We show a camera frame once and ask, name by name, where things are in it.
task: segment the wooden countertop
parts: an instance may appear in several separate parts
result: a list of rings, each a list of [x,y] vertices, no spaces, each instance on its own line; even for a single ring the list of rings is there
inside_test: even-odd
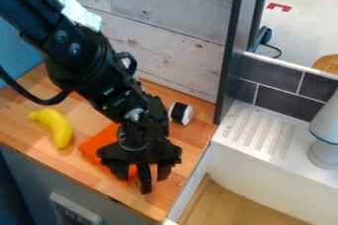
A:
[[[41,98],[52,97],[58,91],[47,78],[43,65],[28,72],[18,82]],[[57,150],[52,144],[49,129],[28,119],[30,111],[40,110],[42,106],[26,100],[10,88],[0,90],[0,142],[86,188],[120,201],[133,211],[154,221],[162,221],[215,131],[215,125],[211,123],[214,105],[153,83],[143,81],[142,84],[148,93],[158,95],[167,108],[176,101],[194,108],[194,118],[189,125],[170,123],[169,139],[182,147],[183,163],[173,168],[167,181],[154,181],[151,194],[140,194],[137,183],[125,187],[91,164],[77,150],[82,141],[111,122],[75,93],[63,103],[53,106],[67,115],[74,131],[73,142],[65,149]],[[156,179],[153,169],[152,178]]]

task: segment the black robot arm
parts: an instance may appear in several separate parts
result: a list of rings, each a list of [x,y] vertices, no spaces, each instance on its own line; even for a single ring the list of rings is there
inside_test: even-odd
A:
[[[157,164],[157,180],[163,181],[171,167],[181,163],[181,148],[165,138],[167,111],[133,77],[137,63],[129,53],[116,53],[101,33],[74,24],[62,9],[57,0],[0,1],[0,15],[42,52],[50,80],[64,94],[78,93],[120,124],[118,136],[112,137],[118,142],[99,149],[97,155],[121,180],[127,180],[128,166],[136,164],[141,191],[149,193],[149,164]]]

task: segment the orange cloth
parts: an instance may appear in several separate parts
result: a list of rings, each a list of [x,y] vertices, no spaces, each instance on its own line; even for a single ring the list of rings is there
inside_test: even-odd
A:
[[[97,133],[95,136],[89,138],[87,141],[84,141],[81,143],[78,147],[80,152],[88,157],[94,164],[96,164],[98,167],[100,167],[102,170],[106,171],[109,173],[112,178],[114,178],[116,181],[121,182],[124,185],[130,185],[137,177],[137,171],[136,171],[136,166],[135,165],[130,165],[129,166],[129,179],[127,182],[120,181],[118,178],[116,178],[111,171],[109,170],[108,167],[101,165],[99,157],[96,155],[96,151],[108,144],[114,143],[117,140],[117,132],[118,132],[118,125],[112,124],[102,130],[101,132]]]

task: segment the banana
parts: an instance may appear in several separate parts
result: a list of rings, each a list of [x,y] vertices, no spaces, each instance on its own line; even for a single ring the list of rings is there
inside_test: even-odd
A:
[[[54,144],[57,148],[64,148],[71,139],[72,130],[69,120],[53,109],[30,112],[30,119],[38,120],[51,128]]]

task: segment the wall socket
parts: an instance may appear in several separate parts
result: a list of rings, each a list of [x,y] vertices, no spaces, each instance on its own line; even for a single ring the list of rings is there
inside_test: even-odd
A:
[[[54,191],[49,201],[59,225],[105,225],[99,215]]]

